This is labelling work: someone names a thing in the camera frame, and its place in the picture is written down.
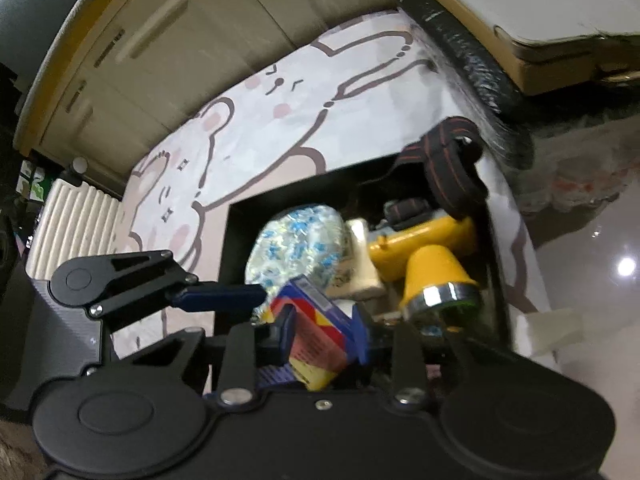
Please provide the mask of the green white package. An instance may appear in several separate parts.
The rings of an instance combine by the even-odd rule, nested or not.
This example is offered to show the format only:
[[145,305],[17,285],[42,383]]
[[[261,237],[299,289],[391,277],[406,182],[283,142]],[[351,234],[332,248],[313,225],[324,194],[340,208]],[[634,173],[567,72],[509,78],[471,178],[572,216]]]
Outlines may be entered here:
[[16,192],[25,200],[44,203],[50,191],[51,181],[42,167],[36,166],[28,159],[21,163],[16,185]]

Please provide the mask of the beige wardrobe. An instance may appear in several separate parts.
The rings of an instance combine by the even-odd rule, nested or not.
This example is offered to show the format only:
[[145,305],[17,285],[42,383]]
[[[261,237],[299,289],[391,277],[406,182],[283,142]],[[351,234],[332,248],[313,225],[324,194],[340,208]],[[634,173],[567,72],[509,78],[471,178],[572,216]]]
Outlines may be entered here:
[[208,99],[393,0],[78,0],[44,58],[14,145],[77,157],[114,193]]

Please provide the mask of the black foil wrapped bundle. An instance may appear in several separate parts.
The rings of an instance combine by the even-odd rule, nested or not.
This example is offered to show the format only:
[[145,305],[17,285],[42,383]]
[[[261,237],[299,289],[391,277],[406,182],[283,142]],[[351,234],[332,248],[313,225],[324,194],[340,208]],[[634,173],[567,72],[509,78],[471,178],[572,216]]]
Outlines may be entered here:
[[535,149],[523,96],[485,47],[437,0],[396,0],[435,47],[454,85],[490,124],[485,139],[500,162],[516,170],[533,167]]

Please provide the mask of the white cardboard box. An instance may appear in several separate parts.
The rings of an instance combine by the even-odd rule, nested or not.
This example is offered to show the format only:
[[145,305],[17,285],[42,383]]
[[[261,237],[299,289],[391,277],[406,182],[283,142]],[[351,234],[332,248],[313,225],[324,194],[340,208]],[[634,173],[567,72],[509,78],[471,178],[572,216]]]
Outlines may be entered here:
[[436,0],[528,96],[639,77],[639,0]]

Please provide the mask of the white tape strip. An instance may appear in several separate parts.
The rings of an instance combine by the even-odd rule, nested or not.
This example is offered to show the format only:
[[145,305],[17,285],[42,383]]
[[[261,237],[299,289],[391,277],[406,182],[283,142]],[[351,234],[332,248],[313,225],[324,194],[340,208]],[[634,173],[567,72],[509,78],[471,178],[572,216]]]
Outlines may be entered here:
[[584,339],[582,316],[572,309],[548,312],[512,311],[513,351],[526,358],[538,358]]

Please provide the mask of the cartoon bunny bed sheet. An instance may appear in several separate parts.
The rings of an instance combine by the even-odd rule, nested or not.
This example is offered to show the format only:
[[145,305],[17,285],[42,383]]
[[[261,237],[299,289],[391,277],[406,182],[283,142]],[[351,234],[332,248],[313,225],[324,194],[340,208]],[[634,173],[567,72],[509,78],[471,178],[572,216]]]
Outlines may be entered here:
[[110,251],[167,249],[214,280],[232,204],[395,154],[448,117],[470,117],[423,39],[406,14],[369,14],[207,102],[137,158]]

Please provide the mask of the colourful card box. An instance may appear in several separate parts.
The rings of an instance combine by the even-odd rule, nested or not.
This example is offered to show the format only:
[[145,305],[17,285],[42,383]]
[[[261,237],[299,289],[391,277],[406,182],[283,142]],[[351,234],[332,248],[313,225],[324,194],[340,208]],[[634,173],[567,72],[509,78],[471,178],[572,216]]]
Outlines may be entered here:
[[296,313],[288,367],[308,390],[319,391],[357,359],[352,319],[303,275],[280,289],[260,319],[274,322],[289,304]]

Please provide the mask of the cream ribbed headboard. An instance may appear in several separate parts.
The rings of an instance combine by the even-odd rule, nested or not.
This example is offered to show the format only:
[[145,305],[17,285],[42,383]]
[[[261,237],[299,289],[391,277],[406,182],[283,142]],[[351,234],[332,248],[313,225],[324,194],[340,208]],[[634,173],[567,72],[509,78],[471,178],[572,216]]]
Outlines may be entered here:
[[28,276],[50,280],[70,259],[110,254],[119,213],[119,200],[87,182],[55,180],[30,245]]

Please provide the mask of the black storage box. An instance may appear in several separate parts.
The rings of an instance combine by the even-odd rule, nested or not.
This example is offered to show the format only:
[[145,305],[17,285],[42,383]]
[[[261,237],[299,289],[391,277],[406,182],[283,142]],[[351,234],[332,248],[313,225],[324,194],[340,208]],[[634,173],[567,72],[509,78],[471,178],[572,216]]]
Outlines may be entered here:
[[463,326],[510,344],[488,185],[472,177],[480,197],[465,197],[456,220],[433,195],[436,183],[453,180],[420,170],[415,181],[431,196],[404,226],[384,217],[404,182],[392,156],[239,200],[228,211],[218,280],[258,284],[273,298],[303,275],[332,300],[396,315],[427,338]]

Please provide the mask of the blue floral satin pouch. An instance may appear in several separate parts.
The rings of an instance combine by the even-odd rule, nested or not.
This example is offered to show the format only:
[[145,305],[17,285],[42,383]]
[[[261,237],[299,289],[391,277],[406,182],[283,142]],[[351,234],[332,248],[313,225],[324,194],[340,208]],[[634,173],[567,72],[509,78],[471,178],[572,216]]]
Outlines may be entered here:
[[246,284],[275,295],[289,280],[303,275],[325,289],[343,258],[345,221],[326,205],[291,209],[269,220],[255,240],[244,271]]

